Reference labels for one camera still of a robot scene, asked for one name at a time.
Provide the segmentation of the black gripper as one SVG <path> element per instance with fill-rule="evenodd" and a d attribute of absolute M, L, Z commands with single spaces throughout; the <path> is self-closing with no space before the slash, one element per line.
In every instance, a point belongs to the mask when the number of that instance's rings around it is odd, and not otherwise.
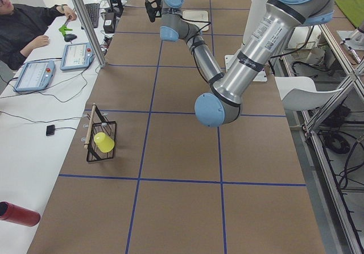
<path fill-rule="evenodd" d="M 150 22 L 154 22 L 156 18 L 162 17 L 162 0 L 154 0 L 154 1 L 145 0 L 144 4 Z"/>

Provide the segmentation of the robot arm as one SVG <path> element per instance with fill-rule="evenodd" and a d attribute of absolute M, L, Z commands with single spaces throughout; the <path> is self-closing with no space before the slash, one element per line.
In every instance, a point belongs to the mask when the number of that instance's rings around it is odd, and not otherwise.
<path fill-rule="evenodd" d="M 202 28 L 187 19 L 181 10 L 185 0 L 144 0 L 150 22 L 161 19 L 160 39 L 186 43 L 200 76 L 212 85 L 224 76 L 220 66 L 202 37 Z"/>
<path fill-rule="evenodd" d="M 334 0 L 267 0 L 266 13 L 245 45 L 235 54 L 226 73 L 207 58 L 208 49 L 198 45 L 196 60 L 210 92 L 195 101 L 195 114 L 207 127 L 235 121 L 241 113 L 242 94 L 277 51 L 287 34 L 298 26 L 326 23 L 333 15 Z"/>

